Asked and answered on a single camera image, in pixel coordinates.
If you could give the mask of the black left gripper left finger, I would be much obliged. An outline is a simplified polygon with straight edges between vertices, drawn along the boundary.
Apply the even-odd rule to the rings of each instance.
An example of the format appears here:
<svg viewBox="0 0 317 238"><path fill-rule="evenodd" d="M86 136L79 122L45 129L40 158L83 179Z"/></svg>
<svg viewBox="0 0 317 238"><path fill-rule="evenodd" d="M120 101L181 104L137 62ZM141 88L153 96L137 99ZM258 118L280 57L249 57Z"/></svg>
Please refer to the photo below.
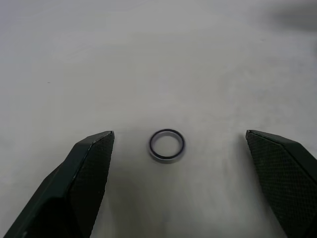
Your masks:
<svg viewBox="0 0 317 238"><path fill-rule="evenodd" d="M77 142L3 238L89 238L105 194L113 144L113 131Z"/></svg>

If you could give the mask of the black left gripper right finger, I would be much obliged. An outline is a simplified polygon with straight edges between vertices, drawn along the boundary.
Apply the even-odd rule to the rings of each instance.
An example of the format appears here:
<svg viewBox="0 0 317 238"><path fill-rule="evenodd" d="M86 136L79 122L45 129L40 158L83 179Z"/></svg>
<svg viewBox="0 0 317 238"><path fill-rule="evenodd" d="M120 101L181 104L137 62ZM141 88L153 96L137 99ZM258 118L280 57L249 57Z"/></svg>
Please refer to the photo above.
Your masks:
<svg viewBox="0 0 317 238"><path fill-rule="evenodd" d="M288 238L317 238L317 159L300 143L247 130L262 192Z"/></svg>

